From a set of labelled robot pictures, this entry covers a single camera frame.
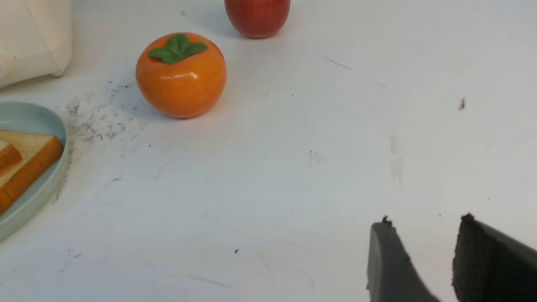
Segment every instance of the toast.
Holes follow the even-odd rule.
[[[13,155],[11,147],[19,154],[19,160],[16,154]],[[10,155],[2,155],[4,150]],[[0,215],[4,214],[62,153],[63,146],[55,135],[0,130],[0,170],[4,167],[3,171],[0,171]]]
[[[0,140],[0,175],[7,172],[9,168],[15,166],[21,160],[23,160],[23,157],[12,144]]]

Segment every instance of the toy apple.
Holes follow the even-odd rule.
[[[284,26],[291,0],[224,0],[233,27],[250,38],[275,35]]]

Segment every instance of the persimmon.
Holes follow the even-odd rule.
[[[226,62],[218,46],[194,33],[158,38],[136,64],[136,82],[144,98],[176,118],[209,110],[222,94],[226,78]]]

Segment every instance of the white container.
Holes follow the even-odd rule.
[[[71,60],[71,0],[0,0],[0,89],[50,74]]]

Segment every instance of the persimmon leaf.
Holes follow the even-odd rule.
[[[175,64],[175,63],[181,61],[184,58],[186,58],[186,56],[184,54],[179,54],[179,55],[176,55],[176,56],[164,57],[164,58],[162,58],[162,62],[165,63],[165,64]]]
[[[152,49],[148,55],[150,57],[154,57],[156,59],[163,59],[165,57],[171,57],[171,56],[175,56],[171,51],[169,51],[167,48],[165,47],[157,47],[155,49]]]
[[[168,39],[166,43],[166,48],[174,54],[178,55],[183,53],[189,45],[190,39],[185,34],[180,33],[175,34]]]
[[[186,56],[191,56],[191,55],[195,55],[195,54],[199,54],[201,52],[204,52],[206,50],[208,50],[209,47],[207,47],[207,45],[203,44],[203,43],[200,43],[200,42],[196,42],[196,43],[192,43],[190,44],[186,49],[185,49],[185,52],[184,54]]]

